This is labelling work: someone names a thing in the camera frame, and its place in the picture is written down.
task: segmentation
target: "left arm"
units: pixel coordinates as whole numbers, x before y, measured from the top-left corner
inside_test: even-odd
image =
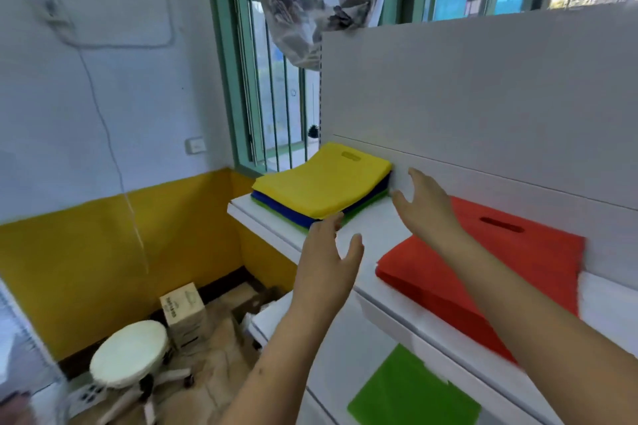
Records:
[[[224,414],[221,425],[294,425],[315,355],[354,286],[363,257],[361,235],[344,259],[335,244],[343,214],[310,228],[290,309]]]

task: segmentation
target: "wire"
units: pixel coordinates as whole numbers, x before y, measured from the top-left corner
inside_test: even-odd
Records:
[[[159,44],[91,44],[85,42],[78,42],[64,34],[63,29],[59,25],[50,25],[53,33],[58,40],[65,45],[75,47],[76,49],[86,50],[100,50],[100,49],[166,49],[171,47],[175,43],[175,23],[173,21],[173,10],[171,8],[170,0],[164,0],[166,3],[166,11],[168,12],[168,30],[169,37],[166,42]]]
[[[137,227],[137,223],[135,221],[135,210],[133,210],[133,206],[131,205],[131,200],[129,200],[128,198],[128,193],[124,187],[124,175],[122,173],[122,170],[119,166],[119,163],[117,163],[117,158],[116,158],[116,154],[115,151],[113,150],[113,140],[111,138],[111,131],[108,129],[108,125],[107,125],[107,121],[104,119],[104,115],[102,114],[102,110],[100,108],[100,104],[98,103],[98,97],[96,96],[96,92],[95,92],[95,85],[93,83],[93,78],[91,76],[91,71],[89,71],[89,67],[86,64],[86,61],[84,60],[84,55],[82,54],[82,50],[76,48],[76,50],[78,51],[78,56],[80,57],[80,60],[82,62],[82,67],[84,67],[84,72],[86,73],[86,78],[89,81],[89,88],[91,89],[91,98],[93,100],[93,106],[95,107],[95,111],[98,114],[98,117],[100,118],[100,122],[102,123],[102,127],[104,128],[104,132],[106,133],[107,136],[107,146],[108,146],[108,152],[111,155],[111,160],[113,160],[113,164],[116,167],[117,170],[117,176],[119,179],[119,187],[120,187],[120,191],[122,192],[122,195],[124,196],[124,200],[126,201],[126,205],[128,205],[128,210],[130,212],[130,216],[131,216],[131,222],[133,223],[133,229],[135,230],[135,236],[137,237],[137,241],[140,244],[140,249],[142,250],[142,259],[144,261],[144,270],[146,271],[146,273],[149,273],[149,260],[148,260],[148,256],[146,255],[146,248],[144,247],[144,241],[142,240],[142,236],[140,235],[140,229]]]

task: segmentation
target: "black baseboard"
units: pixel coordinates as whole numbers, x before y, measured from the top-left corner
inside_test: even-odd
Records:
[[[202,296],[203,303],[208,304],[212,300],[217,299],[219,296],[227,293],[231,289],[234,289],[244,282],[249,283],[252,288],[256,290],[256,292],[262,292],[264,289],[266,289],[266,286],[259,282],[255,278],[255,276],[253,276],[245,267],[242,266],[239,269],[232,271],[230,274],[223,276],[222,278],[219,278],[216,281],[211,282],[210,284],[206,284],[205,286],[200,287],[198,291],[200,293],[200,296]],[[161,308],[152,312],[149,316],[149,319],[159,321],[164,326],[166,325],[164,312]],[[82,373],[89,371],[91,358],[104,341],[106,341],[106,338],[98,341],[97,343],[93,343],[92,345],[89,345],[86,348],[81,349],[77,353],[74,353],[71,356],[64,358],[63,360],[60,360],[58,362],[62,373],[64,373],[68,380],[72,380],[75,377],[80,376]]]

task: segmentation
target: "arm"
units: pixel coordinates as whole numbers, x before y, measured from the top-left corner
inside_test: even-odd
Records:
[[[392,196],[410,231],[464,283],[478,308],[566,425],[638,423],[638,360],[564,310],[460,226],[445,191],[410,169],[412,203]]]
[[[221,425],[293,425],[310,367],[352,290],[363,257],[361,235],[344,259],[335,244],[343,214],[314,223],[301,252],[290,309],[224,414]]]

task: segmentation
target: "person's left hand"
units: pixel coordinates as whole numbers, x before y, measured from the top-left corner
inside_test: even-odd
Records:
[[[315,222],[301,251],[290,309],[308,319],[330,325],[355,284],[363,258],[361,234],[350,240],[346,257],[341,259],[335,242],[343,213]]]

